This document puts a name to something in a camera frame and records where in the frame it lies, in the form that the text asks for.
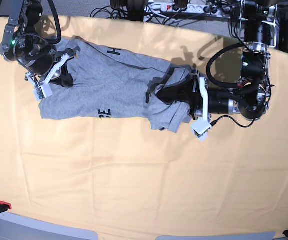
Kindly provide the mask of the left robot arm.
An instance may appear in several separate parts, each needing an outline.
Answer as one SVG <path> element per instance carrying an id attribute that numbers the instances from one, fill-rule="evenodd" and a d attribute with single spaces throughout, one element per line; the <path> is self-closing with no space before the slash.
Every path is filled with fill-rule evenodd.
<path id="1" fill-rule="evenodd" d="M 241 0 L 239 4 L 238 13 L 233 15 L 236 20 L 233 33 L 238 43 L 216 53 L 208 61 L 205 75 L 194 71 L 189 80 L 159 90 L 156 94 L 159 100 L 168 105 L 189 104 L 193 119 L 212 114 L 224 118 L 240 114 L 253 122 L 266 113 L 272 96 L 269 48 L 277 5 L 265 5 L 257 0 Z M 217 80 L 211 73 L 213 63 L 235 49 L 242 49 L 240 78 L 235 83 Z"/>

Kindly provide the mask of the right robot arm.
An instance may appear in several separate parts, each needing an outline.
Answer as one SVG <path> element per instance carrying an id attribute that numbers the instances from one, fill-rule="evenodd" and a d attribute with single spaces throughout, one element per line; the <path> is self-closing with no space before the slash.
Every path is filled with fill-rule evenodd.
<path id="1" fill-rule="evenodd" d="M 71 88 L 74 80 L 67 62 L 76 58 L 79 47 L 57 50 L 62 40 L 59 15 L 52 0 L 48 1 L 54 21 L 56 36 L 45 38 L 36 31 L 43 15 L 39 0 L 14 0 L 8 23 L 5 26 L 0 54 L 8 62 L 18 62 L 28 71 L 26 79 L 39 90 L 48 84 Z"/>

